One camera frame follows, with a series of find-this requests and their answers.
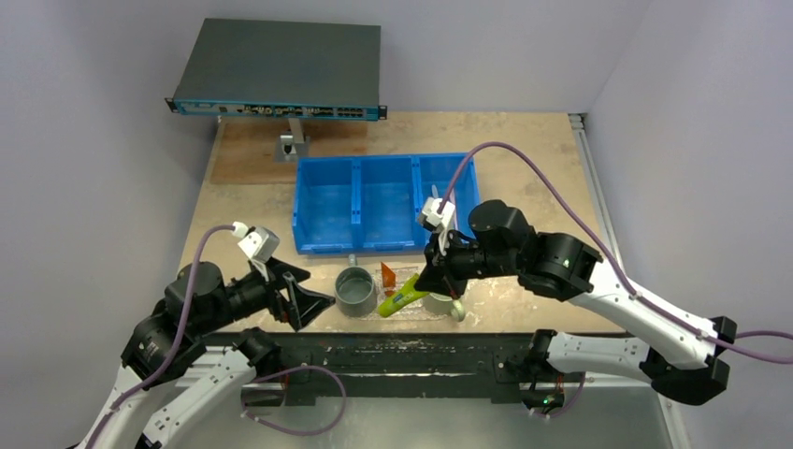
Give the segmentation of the light green mug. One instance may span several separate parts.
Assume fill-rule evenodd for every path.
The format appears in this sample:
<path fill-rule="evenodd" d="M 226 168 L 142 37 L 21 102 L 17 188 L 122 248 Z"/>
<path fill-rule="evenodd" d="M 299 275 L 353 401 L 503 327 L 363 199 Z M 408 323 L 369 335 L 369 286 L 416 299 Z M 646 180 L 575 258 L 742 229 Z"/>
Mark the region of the light green mug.
<path fill-rule="evenodd" d="M 466 310 L 459 299 L 438 294 L 429 294 L 422 299 L 423 307 L 429 313 L 435 315 L 448 315 L 457 323 L 466 318 Z"/>

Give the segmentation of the clear plastic holder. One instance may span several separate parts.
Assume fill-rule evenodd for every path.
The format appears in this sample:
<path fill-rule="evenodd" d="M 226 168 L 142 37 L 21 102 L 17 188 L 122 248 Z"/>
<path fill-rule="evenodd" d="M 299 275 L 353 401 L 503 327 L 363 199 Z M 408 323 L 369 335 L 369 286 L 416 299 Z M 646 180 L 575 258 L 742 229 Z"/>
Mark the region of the clear plastic holder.
<path fill-rule="evenodd" d="M 415 274 L 415 273 L 419 273 L 419 274 L 420 274 L 420 272 L 419 272 L 418 268 L 414 268 L 414 267 L 409 267 L 409 268 L 393 268 L 393 271 L 394 271 L 394 272 L 396 273 L 396 275 L 397 275 L 397 276 L 396 276 L 396 289 L 397 289 L 397 290 L 398 290 L 398 289 L 399 289 L 399 288 L 400 288 L 400 287 L 401 287 L 401 286 L 402 286 L 402 285 L 403 285 L 403 284 L 404 284 L 404 283 L 405 283 L 405 282 L 406 282 L 406 281 L 407 281 L 407 280 L 408 280 L 408 279 L 409 279 L 409 278 L 410 278 L 410 277 L 411 277 L 413 274 Z M 378 306 L 379 306 L 380 304 L 382 304 L 382 303 L 383 303 L 383 302 L 384 302 L 384 301 L 387 299 L 387 297 L 384 297 L 384 296 L 383 296 L 383 293 L 382 293 L 381 273 L 380 273 L 380 275 L 379 275 L 379 276 L 376 278 L 376 281 L 380 281 L 380 283 L 378 284 L 378 287 L 379 287 L 379 294 L 378 294 L 378 299 L 377 299 L 377 306 L 376 306 L 376 309 L 375 309 L 375 315 L 376 315 L 377 317 L 379 317 L 379 318 L 382 318 L 382 317 L 380 317 L 380 315 L 377 313 L 377 308 L 378 308 Z M 393 316 L 397 315 L 398 313 L 400 313 L 400 312 L 402 312 L 402 311 L 404 311 L 404 310 L 406 310 L 406 309 L 410 308 L 410 307 L 411 307 L 413 304 L 416 304 L 416 303 L 420 302 L 421 300 L 422 300 L 422 299 L 419 299 L 419 300 L 417 300 L 417 301 L 413 302 L 412 304 L 410 304 L 410 305 L 406 306 L 404 309 L 402 309 L 401 311 L 398 311 L 397 313 L 393 314 L 393 315 L 392 315 L 392 316 L 390 316 L 390 317 L 393 317 Z"/>

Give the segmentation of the grey mug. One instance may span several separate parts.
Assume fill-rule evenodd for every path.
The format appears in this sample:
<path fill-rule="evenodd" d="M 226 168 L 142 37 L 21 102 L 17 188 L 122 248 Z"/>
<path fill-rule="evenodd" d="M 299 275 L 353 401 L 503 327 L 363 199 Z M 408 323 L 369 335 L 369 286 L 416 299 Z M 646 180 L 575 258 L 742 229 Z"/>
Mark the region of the grey mug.
<path fill-rule="evenodd" d="M 348 266 L 334 282 L 336 305 L 346 316 L 364 317 L 377 306 L 377 285 L 372 275 L 360 267 L 355 254 L 348 256 Z"/>

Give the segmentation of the blue plastic divided bin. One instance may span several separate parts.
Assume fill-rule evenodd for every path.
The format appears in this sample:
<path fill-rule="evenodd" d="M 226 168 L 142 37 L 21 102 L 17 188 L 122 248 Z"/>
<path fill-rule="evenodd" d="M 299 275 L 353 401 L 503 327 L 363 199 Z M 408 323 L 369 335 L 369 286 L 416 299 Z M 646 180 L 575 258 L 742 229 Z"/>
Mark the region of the blue plastic divided bin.
<path fill-rule="evenodd" d="M 461 152 L 304 158 L 296 170 L 292 230 L 305 255 L 419 253 L 429 232 L 417 215 L 440 195 Z"/>

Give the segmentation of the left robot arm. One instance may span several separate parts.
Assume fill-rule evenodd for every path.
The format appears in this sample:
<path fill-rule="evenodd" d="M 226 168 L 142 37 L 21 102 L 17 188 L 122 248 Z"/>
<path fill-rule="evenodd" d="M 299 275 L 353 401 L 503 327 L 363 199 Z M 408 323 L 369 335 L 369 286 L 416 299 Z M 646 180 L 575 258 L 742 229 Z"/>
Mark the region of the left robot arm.
<path fill-rule="evenodd" d="M 81 448 L 167 448 L 220 402 L 254 380 L 291 374 L 281 347 L 259 328 L 242 331 L 216 361 L 209 334 L 266 310 L 299 331 L 336 300 L 301 286 L 310 273 L 278 259 L 225 282 L 211 262 L 189 264 L 169 284 L 152 314 L 133 330 L 115 384 Z"/>

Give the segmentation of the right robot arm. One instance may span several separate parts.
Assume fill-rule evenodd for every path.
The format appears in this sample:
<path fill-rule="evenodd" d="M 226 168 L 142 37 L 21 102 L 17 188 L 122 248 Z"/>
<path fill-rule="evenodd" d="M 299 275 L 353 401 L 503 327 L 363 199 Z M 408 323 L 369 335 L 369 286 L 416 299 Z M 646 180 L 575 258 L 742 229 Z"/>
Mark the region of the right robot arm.
<path fill-rule="evenodd" d="M 736 338 L 732 320 L 702 318 L 641 293 L 619 279 L 598 250 L 569 234 L 535 230 L 500 200 L 472 210 L 468 234 L 454 229 L 454 212 L 431 197 L 418 214 L 430 234 L 418 290 L 459 297 L 471 280 L 513 277 L 538 297 L 592 311 L 625 331 L 617 338 L 539 330 L 523 359 L 508 364 L 516 375 L 532 381 L 586 371 L 617 375 L 686 405 L 726 390 L 730 368 L 720 355 Z"/>

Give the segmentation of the wooden base board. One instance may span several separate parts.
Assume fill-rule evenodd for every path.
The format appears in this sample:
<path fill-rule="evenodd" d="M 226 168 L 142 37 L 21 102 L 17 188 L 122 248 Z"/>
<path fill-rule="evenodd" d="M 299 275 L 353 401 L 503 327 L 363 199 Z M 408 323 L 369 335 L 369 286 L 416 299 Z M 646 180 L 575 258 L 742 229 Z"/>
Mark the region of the wooden base board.
<path fill-rule="evenodd" d="M 385 125 L 385 121 L 302 120 L 306 145 L 286 154 L 281 137 L 291 133 L 287 120 L 224 120 L 216 136 L 209 180 L 214 184 L 293 184 L 300 158 L 367 155 Z"/>

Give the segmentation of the black aluminium base frame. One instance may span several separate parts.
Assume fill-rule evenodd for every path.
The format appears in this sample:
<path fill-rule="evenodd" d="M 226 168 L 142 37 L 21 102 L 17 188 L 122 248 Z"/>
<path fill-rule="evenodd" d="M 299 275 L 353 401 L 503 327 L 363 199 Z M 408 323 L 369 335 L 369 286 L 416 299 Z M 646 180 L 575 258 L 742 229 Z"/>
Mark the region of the black aluminium base frame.
<path fill-rule="evenodd" d="M 270 332 L 281 369 L 333 371 L 350 398 L 476 398 L 519 403 L 558 374 L 528 362 L 529 333 Z"/>

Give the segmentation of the metal switch stand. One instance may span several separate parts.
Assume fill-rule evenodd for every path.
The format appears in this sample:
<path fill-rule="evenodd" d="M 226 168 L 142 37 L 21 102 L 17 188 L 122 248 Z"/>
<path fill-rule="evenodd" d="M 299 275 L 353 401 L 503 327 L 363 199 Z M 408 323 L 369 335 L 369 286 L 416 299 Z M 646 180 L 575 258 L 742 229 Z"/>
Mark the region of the metal switch stand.
<path fill-rule="evenodd" d="M 274 161 L 276 163 L 296 163 L 309 156 L 310 138 L 305 134 L 298 118 L 288 118 L 288 130 L 279 134 L 276 140 Z"/>

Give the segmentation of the grey network switch box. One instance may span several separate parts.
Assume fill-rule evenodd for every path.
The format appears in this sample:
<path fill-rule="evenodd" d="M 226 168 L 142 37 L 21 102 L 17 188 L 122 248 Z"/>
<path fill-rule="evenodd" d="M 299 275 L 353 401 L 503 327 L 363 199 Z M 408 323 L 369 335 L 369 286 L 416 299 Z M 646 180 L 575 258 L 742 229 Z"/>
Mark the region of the grey network switch box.
<path fill-rule="evenodd" d="M 378 25 L 206 18 L 175 93 L 181 115 L 377 122 Z"/>

